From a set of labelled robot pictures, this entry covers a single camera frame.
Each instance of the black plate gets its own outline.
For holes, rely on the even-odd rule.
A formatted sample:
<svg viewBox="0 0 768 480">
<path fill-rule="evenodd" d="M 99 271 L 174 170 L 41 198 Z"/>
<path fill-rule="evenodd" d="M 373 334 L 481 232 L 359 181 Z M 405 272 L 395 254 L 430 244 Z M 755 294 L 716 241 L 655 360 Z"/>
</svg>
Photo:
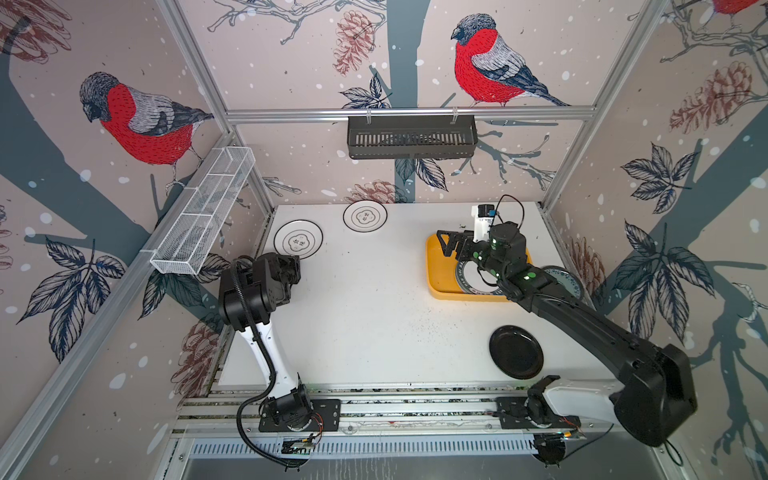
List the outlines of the black plate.
<svg viewBox="0 0 768 480">
<path fill-rule="evenodd" d="M 536 338 L 519 326 L 500 326 L 491 335 L 493 363 L 513 379 L 532 379 L 544 366 L 544 352 Z"/>
</svg>

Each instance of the wire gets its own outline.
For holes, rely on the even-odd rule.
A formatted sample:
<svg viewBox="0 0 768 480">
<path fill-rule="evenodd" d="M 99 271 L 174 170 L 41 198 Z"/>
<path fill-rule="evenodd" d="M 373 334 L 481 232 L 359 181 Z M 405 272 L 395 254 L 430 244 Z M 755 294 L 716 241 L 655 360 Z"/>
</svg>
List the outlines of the wire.
<svg viewBox="0 0 768 480">
<path fill-rule="evenodd" d="M 670 442 L 669 440 L 664 440 L 664 444 L 667 446 L 667 455 L 670 456 L 670 460 L 672 461 L 672 463 L 674 463 L 678 467 L 682 467 L 683 465 L 685 465 L 685 463 L 683 462 L 683 456 L 680 454 L 679 451 L 677 451 L 676 448 L 674 448 L 674 445 L 672 445 L 672 442 Z M 675 455 L 677 455 L 677 460 L 675 460 L 672 457 L 672 450 L 674 450 Z"/>
<path fill-rule="evenodd" d="M 523 204 L 520 200 L 518 200 L 517 198 L 513 197 L 510 194 L 503 194 L 498 199 L 498 202 L 496 203 L 496 209 L 495 209 L 496 215 L 494 215 L 493 220 L 491 220 L 491 227 L 493 227 L 493 223 L 496 221 L 496 217 L 498 216 L 498 206 L 502 204 L 502 200 L 504 200 L 504 197 L 510 197 L 512 200 L 516 201 L 520 205 L 521 210 L 523 210 L 523 215 L 522 217 L 520 217 L 520 224 L 518 225 L 518 229 L 521 229 L 523 227 L 523 222 L 525 221 L 525 207 L 523 207 Z"/>
<path fill-rule="evenodd" d="M 246 445 L 248 445 L 248 448 L 250 448 L 257 454 L 261 455 L 262 457 L 266 458 L 267 460 L 271 460 L 272 462 L 275 462 L 278 465 L 282 465 L 286 469 L 299 468 L 301 465 L 304 465 L 307 462 L 307 460 L 305 459 L 294 460 L 294 459 L 280 458 L 268 452 L 265 452 L 264 450 L 260 449 L 255 443 L 251 442 L 251 440 L 248 438 L 248 435 L 246 435 L 245 433 L 245 429 L 243 428 L 243 410 L 248 405 L 251 405 L 252 403 L 258 402 L 259 400 L 266 398 L 270 394 L 270 392 L 272 392 L 272 388 L 274 388 L 275 381 L 277 378 L 277 371 L 275 370 L 275 365 L 272 363 L 272 357 L 270 357 L 270 353 L 267 352 L 266 347 L 264 346 L 264 342 L 261 339 L 261 335 L 257 331 L 256 320 L 253 318 L 253 314 L 251 313 L 248 303 L 245 300 L 245 296 L 243 294 L 243 286 L 240 285 L 240 277 L 237 272 L 237 266 L 241 260 L 248 260 L 250 261 L 251 265 L 253 265 L 253 262 L 254 262 L 252 257 L 249 257 L 247 255 L 241 255 L 240 257 L 233 260 L 232 263 L 230 264 L 230 276 L 232 277 L 232 283 L 235 287 L 235 291 L 237 292 L 237 298 L 240 300 L 240 305 L 243 307 L 243 311 L 245 312 L 245 317 L 248 320 L 248 325 L 251 328 L 253 339 L 256 340 L 256 343 L 259 346 L 259 351 L 261 351 L 261 355 L 264 357 L 264 360 L 266 361 L 266 365 L 269 367 L 270 384 L 259 395 L 249 398 L 245 402 L 241 403 L 240 406 L 237 408 L 237 414 L 235 415 L 235 424 L 237 426 L 237 432 L 240 434 L 240 438 L 243 440 L 243 442 Z"/>
<path fill-rule="evenodd" d="M 578 447 L 578 448 L 577 448 L 577 449 L 575 449 L 573 452 L 571 452 L 571 453 L 567 454 L 565 457 L 563 457 L 563 460 L 565 460 L 565 459 L 567 459 L 568 457 L 572 456 L 574 453 L 578 452 L 579 450 L 581 450 L 581 449 L 582 449 L 582 448 L 584 448 L 585 446 L 587 446 L 587 445 L 592 445 L 592 444 L 593 444 L 593 443 L 595 443 L 597 440 L 599 440 L 599 439 L 602 439 L 603 437 L 605 437 L 606 435 L 608 435 L 608 433 L 609 433 L 609 432 L 610 432 L 610 431 L 613 429 L 613 427 L 614 427 L 614 424 L 613 424 L 613 423 L 611 423 L 611 426 L 610 426 L 610 427 L 608 427 L 608 430 L 606 430 L 606 431 L 605 431 L 605 433 L 603 433 L 603 435 L 600 435 L 600 436 L 599 436 L 599 437 L 597 437 L 596 439 L 594 439 L 594 440 L 590 440 L 589 442 L 587 442 L 587 443 L 583 444 L 582 446 Z"/>
</svg>

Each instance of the wallpaper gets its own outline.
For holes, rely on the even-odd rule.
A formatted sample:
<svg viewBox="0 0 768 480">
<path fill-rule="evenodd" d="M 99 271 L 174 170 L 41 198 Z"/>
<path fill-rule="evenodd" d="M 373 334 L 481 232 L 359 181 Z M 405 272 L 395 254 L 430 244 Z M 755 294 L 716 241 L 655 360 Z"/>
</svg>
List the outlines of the wallpaper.
<svg viewBox="0 0 768 480">
<path fill-rule="evenodd" d="M 552 212 L 598 309 L 689 355 L 700 478 L 768 478 L 766 23 L 674 0 Z"/>
<path fill-rule="evenodd" d="M 220 132 L 153 2 L 0 12 L 5 441 Z"/>
<path fill-rule="evenodd" d="M 245 124 L 238 131 L 253 148 L 274 204 L 333 204 L 541 200 L 581 121 L 478 122 L 471 158 L 353 160 L 346 122 Z"/>
<path fill-rule="evenodd" d="M 181 2 L 229 109 L 592 104 L 643 3 Z"/>
<path fill-rule="evenodd" d="M 210 386 L 223 328 L 219 276 L 228 260 L 253 253 L 264 221 L 246 187 L 198 276 L 153 270 L 22 478 L 154 474 L 182 402 Z"/>
</svg>

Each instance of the plate rim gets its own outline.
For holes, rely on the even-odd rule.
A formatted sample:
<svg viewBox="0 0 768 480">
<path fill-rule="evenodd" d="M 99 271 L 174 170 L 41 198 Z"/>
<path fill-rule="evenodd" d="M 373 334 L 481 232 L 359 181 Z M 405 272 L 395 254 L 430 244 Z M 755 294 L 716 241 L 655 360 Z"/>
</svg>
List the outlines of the plate rim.
<svg viewBox="0 0 768 480">
<path fill-rule="evenodd" d="M 311 223 L 312 225 L 314 225 L 315 227 L 317 227 L 317 230 L 319 230 L 319 231 L 320 231 L 320 242 L 319 242 L 319 244 L 318 244 L 318 246 L 317 246 L 317 250 L 315 250 L 314 252 L 310 253 L 310 254 L 309 254 L 309 255 L 307 255 L 306 257 L 301 257 L 301 255 L 291 255 L 292 257 L 299 257 L 299 260 L 306 260 L 306 259 L 310 258 L 312 255 L 314 255 L 315 253 L 317 253 L 317 252 L 319 252 L 319 251 L 320 251 L 320 247 L 322 247 L 322 246 L 323 246 L 323 239 L 325 238 L 325 234 L 323 233 L 323 229 L 322 229 L 322 228 L 320 228 L 320 225 L 318 225 L 317 223 L 315 223 L 315 222 L 313 222 L 313 221 L 311 221 L 311 220 L 307 220 L 307 219 L 303 219 L 303 218 L 300 218 L 300 219 L 298 219 L 298 220 L 291 220 L 290 222 L 288 222 L 288 223 L 285 223 L 283 226 L 281 226 L 280 228 L 278 228 L 278 229 L 277 229 L 277 231 L 275 232 L 274 236 L 272 237 L 272 248 L 274 248 L 274 249 L 275 249 L 275 252 L 276 252 L 276 253 L 278 253 L 278 254 L 280 254 L 280 255 L 288 255 L 288 253 L 280 253 L 280 249 L 278 249 L 278 248 L 277 248 L 277 234 L 278 234 L 278 233 L 280 233 L 280 231 L 281 231 L 283 228 L 285 228 L 285 227 L 287 227 L 288 225 L 290 225 L 290 224 L 292 224 L 292 223 L 295 223 L 295 222 L 309 222 L 309 223 Z"/>
<path fill-rule="evenodd" d="M 385 215 L 385 216 L 384 216 L 384 221 L 383 221 L 383 222 L 382 222 L 382 223 L 381 223 L 379 226 L 377 226 L 376 228 L 374 228 L 373 230 L 355 230 L 354 228 L 350 227 L 350 226 L 348 225 L 348 223 L 346 222 L 346 211 L 347 211 L 347 210 L 349 210 L 349 208 L 350 208 L 352 205 L 356 205 L 356 204 L 359 204 L 360 202 L 373 202 L 374 204 L 377 204 L 377 205 L 379 205 L 379 206 L 382 208 L 382 210 L 384 210 L 384 215 Z M 353 203 L 351 203 L 351 204 L 347 205 L 347 207 L 344 209 L 344 213 L 342 214 L 341 218 L 342 218 L 342 221 L 344 222 L 344 226 L 345 226 L 345 227 L 347 227 L 347 228 L 349 228 L 351 231 L 353 231 L 353 232 L 357 232 L 357 233 L 371 233 L 371 232 L 375 232 L 375 231 L 377 231 L 377 230 L 378 230 L 379 228 L 381 228 L 381 227 L 384 227 L 384 224 L 385 224 L 385 223 L 386 223 L 386 221 L 389 219 L 389 210 L 387 210 L 387 209 L 386 209 L 386 207 L 384 207 L 384 204 L 382 204 L 382 203 L 380 203 L 380 202 L 377 202 L 376 200 L 358 200 L 358 201 L 356 201 L 356 202 L 353 202 Z"/>
</svg>

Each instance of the bird illustration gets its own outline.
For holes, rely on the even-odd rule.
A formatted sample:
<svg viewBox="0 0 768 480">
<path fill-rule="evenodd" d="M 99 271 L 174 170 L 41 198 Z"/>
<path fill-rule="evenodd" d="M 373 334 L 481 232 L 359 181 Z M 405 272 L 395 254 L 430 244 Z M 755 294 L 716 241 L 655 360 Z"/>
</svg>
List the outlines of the bird illustration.
<svg viewBox="0 0 768 480">
<path fill-rule="evenodd" d="M 133 158 L 150 165 L 173 166 L 174 179 L 165 186 L 166 194 L 174 185 L 184 186 L 176 180 L 176 162 L 187 150 L 202 163 L 192 148 L 192 137 L 200 124 L 214 117 L 212 114 L 185 107 L 165 95 L 145 94 L 103 71 L 83 81 L 80 102 L 88 121 L 98 118 Z"/>
<path fill-rule="evenodd" d="M 710 6 L 704 11 L 699 19 L 701 28 L 699 30 L 706 30 L 707 24 L 710 22 L 714 14 L 719 13 L 721 15 L 728 15 L 730 17 L 730 28 L 723 32 L 723 35 L 731 30 L 735 30 L 741 27 L 741 25 L 733 24 L 733 16 L 747 7 L 754 5 L 758 0 L 690 0 L 690 2 L 682 4 L 678 7 L 678 10 L 683 10 L 699 2 L 709 3 Z"/>
<path fill-rule="evenodd" d="M 475 99 L 505 106 L 512 98 L 539 97 L 558 106 L 568 104 L 549 94 L 525 65 L 525 59 L 507 46 L 490 15 L 475 13 L 458 23 L 451 35 L 456 40 L 456 81 Z"/>
</svg>

